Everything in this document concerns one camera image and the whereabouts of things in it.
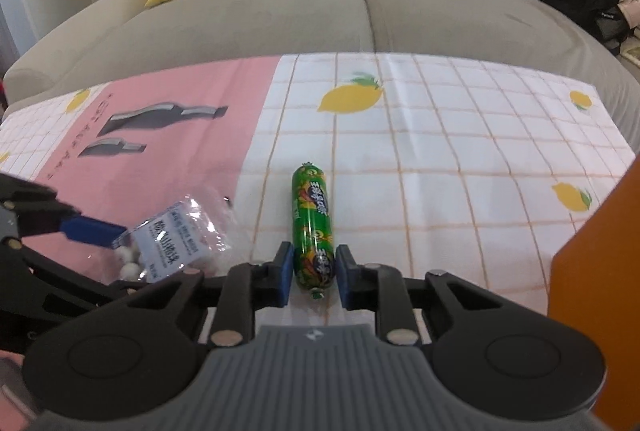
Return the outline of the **green sausage stick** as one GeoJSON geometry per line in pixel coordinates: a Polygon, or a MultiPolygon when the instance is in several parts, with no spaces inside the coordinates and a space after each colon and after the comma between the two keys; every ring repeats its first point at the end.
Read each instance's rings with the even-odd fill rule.
{"type": "Polygon", "coordinates": [[[326,175],[304,162],[292,175],[293,269],[310,298],[322,300],[336,274],[326,175]]]}

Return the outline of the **clear bag white balls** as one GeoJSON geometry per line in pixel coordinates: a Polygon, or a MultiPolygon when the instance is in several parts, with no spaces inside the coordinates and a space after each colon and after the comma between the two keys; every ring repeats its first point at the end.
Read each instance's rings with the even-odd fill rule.
{"type": "Polygon", "coordinates": [[[113,241],[119,278],[154,284],[187,269],[214,276],[230,262],[234,229],[228,198],[183,196],[113,241]]]}

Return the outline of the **pink white patterned tablecloth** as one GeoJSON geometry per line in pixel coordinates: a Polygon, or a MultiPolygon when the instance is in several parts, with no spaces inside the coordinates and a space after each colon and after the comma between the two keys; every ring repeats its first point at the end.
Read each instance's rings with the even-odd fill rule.
{"type": "MultiPolygon", "coordinates": [[[[1,169],[126,229],[186,195],[229,199],[230,262],[292,236],[292,175],[326,175],[333,243],[419,277],[446,269],[544,311],[556,251],[634,152],[585,82],[414,54],[311,54],[188,66],[15,112],[1,169]]],[[[98,281],[113,248],[32,248],[98,281]]]]}

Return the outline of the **orange white storage box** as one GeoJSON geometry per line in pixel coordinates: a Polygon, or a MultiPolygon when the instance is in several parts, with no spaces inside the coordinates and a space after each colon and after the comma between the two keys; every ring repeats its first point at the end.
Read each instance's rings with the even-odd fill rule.
{"type": "Polygon", "coordinates": [[[591,338],[606,369],[594,413],[639,428],[639,162],[551,263],[548,315],[591,338]]]}

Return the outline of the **beige sofa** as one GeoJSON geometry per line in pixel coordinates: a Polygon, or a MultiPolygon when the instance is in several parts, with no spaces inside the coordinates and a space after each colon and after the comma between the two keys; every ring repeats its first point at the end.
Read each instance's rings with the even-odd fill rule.
{"type": "Polygon", "coordinates": [[[631,147],[639,73],[538,0],[99,0],[44,36],[4,79],[14,110],[103,82],[249,56],[323,52],[472,58],[595,86],[631,147]]]}

